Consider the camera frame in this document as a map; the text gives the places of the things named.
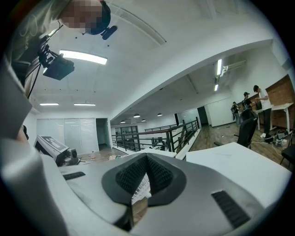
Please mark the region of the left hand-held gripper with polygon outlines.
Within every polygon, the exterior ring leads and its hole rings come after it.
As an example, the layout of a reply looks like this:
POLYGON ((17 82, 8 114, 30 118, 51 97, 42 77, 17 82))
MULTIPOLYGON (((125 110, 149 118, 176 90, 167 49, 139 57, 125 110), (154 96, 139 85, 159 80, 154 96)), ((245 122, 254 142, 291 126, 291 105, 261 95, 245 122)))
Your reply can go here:
POLYGON ((38 135, 34 147, 38 152, 52 157, 58 167, 80 163, 76 149, 69 148, 51 136, 38 135))

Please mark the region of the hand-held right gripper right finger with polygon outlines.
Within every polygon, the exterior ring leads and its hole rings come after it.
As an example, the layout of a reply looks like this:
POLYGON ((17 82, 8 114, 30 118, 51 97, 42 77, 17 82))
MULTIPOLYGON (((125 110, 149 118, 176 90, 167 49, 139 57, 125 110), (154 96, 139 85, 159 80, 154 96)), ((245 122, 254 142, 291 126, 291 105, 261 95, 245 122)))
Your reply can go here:
POLYGON ((162 180, 148 199, 135 236, 248 236, 270 208, 211 168, 147 153, 150 183, 162 180))

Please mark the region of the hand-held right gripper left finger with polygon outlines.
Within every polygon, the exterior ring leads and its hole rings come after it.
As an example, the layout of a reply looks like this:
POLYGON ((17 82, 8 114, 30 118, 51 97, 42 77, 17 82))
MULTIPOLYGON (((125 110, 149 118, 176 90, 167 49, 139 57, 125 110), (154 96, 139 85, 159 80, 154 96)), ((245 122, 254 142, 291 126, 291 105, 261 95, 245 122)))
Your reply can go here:
POLYGON ((147 172, 147 156, 60 168, 71 190, 94 216, 114 230, 150 236, 150 226, 134 224, 132 197, 147 172))

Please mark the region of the small white desk fan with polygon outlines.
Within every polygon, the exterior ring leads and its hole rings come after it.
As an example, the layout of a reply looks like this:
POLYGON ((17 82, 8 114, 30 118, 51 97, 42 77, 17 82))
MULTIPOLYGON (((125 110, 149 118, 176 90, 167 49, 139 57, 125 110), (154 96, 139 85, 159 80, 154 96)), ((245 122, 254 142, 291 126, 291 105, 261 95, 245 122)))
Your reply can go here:
POLYGON ((151 197, 150 191, 151 191, 150 182, 149 182, 148 176, 146 174, 143 177, 139 186, 137 187, 134 195, 132 196, 132 200, 131 200, 132 205, 134 205, 138 201, 141 201, 144 198, 148 199, 149 197, 151 197))

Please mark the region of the person's right forearm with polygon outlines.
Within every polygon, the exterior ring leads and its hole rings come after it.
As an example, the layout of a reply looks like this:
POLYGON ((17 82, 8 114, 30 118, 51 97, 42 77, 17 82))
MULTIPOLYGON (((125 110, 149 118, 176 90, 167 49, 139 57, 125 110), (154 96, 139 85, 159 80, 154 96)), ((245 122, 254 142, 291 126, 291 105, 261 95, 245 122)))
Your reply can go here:
POLYGON ((26 128, 25 125, 21 126, 21 128, 20 128, 20 130, 18 132, 16 140, 19 141, 19 142, 28 143, 29 136, 27 134, 27 128, 26 128))

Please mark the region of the white standing desk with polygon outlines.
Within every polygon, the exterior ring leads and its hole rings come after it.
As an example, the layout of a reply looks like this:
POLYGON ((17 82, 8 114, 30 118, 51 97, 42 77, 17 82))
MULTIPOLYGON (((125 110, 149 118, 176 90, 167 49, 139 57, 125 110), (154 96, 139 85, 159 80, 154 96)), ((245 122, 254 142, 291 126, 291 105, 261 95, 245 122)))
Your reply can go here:
MULTIPOLYGON (((293 103, 285 103, 283 105, 278 105, 278 106, 275 106, 275 105, 272 105, 271 109, 272 111, 278 111, 278 110, 282 110, 285 112, 285 115, 286 115, 286 125, 287 125, 287 128, 286 128, 286 131, 288 134, 287 135, 290 135, 292 133, 291 129, 290 129, 290 119, 289 119, 289 107, 292 106, 293 103)), ((262 109, 260 110, 255 110, 255 113, 257 115, 259 115, 260 113, 262 113, 262 109)), ((258 116, 258 120, 257 120, 257 126, 258 126, 258 130, 260 130, 260 118, 258 116)), ((277 126, 273 126, 272 125, 272 121, 270 121, 270 130, 273 130, 277 128, 277 126)))

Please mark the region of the frosted glass partition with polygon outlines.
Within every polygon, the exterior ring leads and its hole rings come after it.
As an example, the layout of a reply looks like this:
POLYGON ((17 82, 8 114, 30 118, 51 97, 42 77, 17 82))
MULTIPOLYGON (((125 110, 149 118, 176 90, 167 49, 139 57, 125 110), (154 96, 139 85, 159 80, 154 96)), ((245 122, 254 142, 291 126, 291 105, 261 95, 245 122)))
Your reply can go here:
POLYGON ((94 118, 38 119, 37 134, 51 136, 78 154, 99 151, 94 118))

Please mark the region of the white table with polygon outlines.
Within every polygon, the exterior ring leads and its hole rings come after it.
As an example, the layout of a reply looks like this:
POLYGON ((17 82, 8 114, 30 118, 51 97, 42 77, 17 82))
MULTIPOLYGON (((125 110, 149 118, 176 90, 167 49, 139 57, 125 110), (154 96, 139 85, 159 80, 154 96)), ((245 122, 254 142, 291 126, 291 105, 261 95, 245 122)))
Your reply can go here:
POLYGON ((188 162, 209 167, 251 193, 266 208, 282 196, 292 173, 235 142, 186 154, 188 162))
POLYGON ((179 160, 184 160, 186 158, 186 153, 176 153, 176 152, 169 152, 169 151, 161 151, 158 149, 152 149, 152 148, 146 148, 144 150, 138 151, 138 153, 153 153, 153 154, 159 154, 164 155, 172 158, 176 158, 179 160))

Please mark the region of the black metal railing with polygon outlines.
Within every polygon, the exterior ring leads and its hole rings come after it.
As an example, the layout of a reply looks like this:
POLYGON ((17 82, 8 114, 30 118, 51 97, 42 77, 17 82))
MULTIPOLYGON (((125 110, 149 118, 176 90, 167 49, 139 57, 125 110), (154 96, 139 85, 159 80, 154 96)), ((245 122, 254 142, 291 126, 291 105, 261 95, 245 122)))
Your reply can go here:
POLYGON ((180 153, 187 145, 194 143, 199 131, 198 118, 187 123, 145 129, 143 132, 136 126, 121 127, 112 134, 112 143, 115 148, 131 152, 155 149, 180 153))

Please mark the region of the black chest monitor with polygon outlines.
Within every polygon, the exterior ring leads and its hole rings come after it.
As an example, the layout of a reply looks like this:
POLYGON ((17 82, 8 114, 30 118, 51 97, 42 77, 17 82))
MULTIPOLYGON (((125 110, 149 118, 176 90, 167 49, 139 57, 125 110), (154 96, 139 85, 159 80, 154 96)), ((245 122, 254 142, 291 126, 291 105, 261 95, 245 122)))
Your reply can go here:
POLYGON ((43 71, 44 76, 59 81, 72 73, 75 69, 74 63, 65 59, 62 54, 55 58, 50 57, 43 67, 45 68, 43 71))

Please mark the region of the person's olive shirt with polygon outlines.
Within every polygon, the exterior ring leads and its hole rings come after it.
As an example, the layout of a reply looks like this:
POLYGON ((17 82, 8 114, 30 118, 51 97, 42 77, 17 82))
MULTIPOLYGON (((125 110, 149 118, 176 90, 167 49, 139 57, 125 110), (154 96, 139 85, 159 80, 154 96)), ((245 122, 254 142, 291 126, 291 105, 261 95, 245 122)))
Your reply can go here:
POLYGON ((41 39, 49 31, 49 26, 60 19, 60 14, 71 0, 41 0, 24 18, 12 35, 5 57, 14 72, 17 64, 24 63, 24 76, 13 79, 23 86, 25 94, 31 89, 33 73, 39 64, 37 52, 40 49, 41 39))

